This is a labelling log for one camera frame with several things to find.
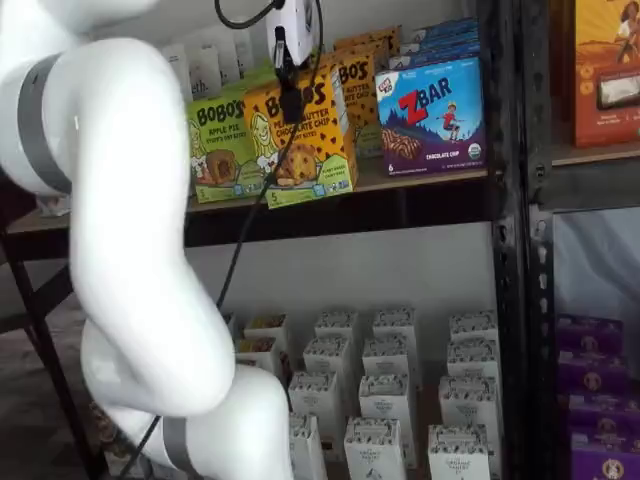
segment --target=cookie image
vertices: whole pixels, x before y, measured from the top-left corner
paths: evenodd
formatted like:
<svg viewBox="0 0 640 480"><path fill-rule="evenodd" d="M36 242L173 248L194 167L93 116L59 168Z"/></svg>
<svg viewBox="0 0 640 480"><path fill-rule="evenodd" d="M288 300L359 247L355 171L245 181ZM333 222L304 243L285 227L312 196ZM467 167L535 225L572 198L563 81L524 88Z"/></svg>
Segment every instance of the cookie image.
<svg viewBox="0 0 640 480"><path fill-rule="evenodd" d="M584 376L583 379L584 386L587 387L592 392L597 392L600 390L602 386L602 379L600 375L595 372L589 372Z"/></svg>

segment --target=pastry image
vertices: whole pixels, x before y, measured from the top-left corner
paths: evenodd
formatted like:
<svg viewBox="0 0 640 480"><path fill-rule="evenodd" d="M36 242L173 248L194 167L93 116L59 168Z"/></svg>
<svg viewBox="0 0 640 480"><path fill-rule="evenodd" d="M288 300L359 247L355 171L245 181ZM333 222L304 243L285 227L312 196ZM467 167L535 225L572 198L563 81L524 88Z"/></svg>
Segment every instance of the pastry image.
<svg viewBox="0 0 640 480"><path fill-rule="evenodd" d="M214 150L207 154L207 169L214 185L233 182L236 178L236 156L231 150Z"/></svg>

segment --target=blue box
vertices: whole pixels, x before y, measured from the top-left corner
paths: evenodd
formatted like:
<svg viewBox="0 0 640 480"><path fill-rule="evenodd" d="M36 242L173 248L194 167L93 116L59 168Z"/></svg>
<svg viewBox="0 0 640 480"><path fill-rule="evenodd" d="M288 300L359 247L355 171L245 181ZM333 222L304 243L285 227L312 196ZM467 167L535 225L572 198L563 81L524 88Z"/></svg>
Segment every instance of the blue box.
<svg viewBox="0 0 640 480"><path fill-rule="evenodd" d="M390 175L486 165L477 57L378 73L376 95Z"/></svg>

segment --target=child illustration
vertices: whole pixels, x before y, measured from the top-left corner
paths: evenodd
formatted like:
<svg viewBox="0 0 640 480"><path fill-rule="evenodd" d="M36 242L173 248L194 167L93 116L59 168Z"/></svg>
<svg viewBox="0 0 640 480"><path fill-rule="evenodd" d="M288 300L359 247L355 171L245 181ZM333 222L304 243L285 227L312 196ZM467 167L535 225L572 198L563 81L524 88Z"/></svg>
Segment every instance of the child illustration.
<svg viewBox="0 0 640 480"><path fill-rule="evenodd" d="M618 54L618 63L623 63L624 58L627 61L637 60L638 54L638 13L640 12L640 4L636 1L627 3L620 15L620 28L614 40L620 44L620 53Z"/></svg>
<svg viewBox="0 0 640 480"><path fill-rule="evenodd" d="M278 147L273 141L269 120L260 112L254 113L251 117L251 136L258 156L258 166L268 175L278 163Z"/></svg>
<svg viewBox="0 0 640 480"><path fill-rule="evenodd" d="M442 128L444 128L447 132L451 132L449 135L449 141L455 142L458 140L458 133L460 133L460 125L457 122L464 122L464 120L460 120L456 118L456 110L458 106L456 102L449 102L449 108L447 113L442 115L441 117L437 117L436 120L444 120Z"/></svg>
<svg viewBox="0 0 640 480"><path fill-rule="evenodd" d="M198 183L214 183L207 168L207 152L202 145L200 129L193 120L189 120L189 136L191 137L191 169Z"/></svg>

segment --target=purple box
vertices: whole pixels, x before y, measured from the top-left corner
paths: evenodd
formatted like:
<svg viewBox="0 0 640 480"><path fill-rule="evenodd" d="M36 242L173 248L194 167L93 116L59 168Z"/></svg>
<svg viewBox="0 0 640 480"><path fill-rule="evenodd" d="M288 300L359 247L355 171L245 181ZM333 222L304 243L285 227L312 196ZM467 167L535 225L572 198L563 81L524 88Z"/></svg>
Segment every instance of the purple box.
<svg viewBox="0 0 640 480"><path fill-rule="evenodd" d="M573 480L636 480L640 478L640 437L571 434Z"/></svg>
<svg viewBox="0 0 640 480"><path fill-rule="evenodd" d="M621 355L623 331L620 320L562 314L556 320L556 344L558 350Z"/></svg>
<svg viewBox="0 0 640 480"><path fill-rule="evenodd" d="M598 433L640 436L640 398L572 394L569 397L569 425Z"/></svg>
<svg viewBox="0 0 640 480"><path fill-rule="evenodd" d="M629 392L629 369L622 356L564 350L558 354L558 391L564 393Z"/></svg>

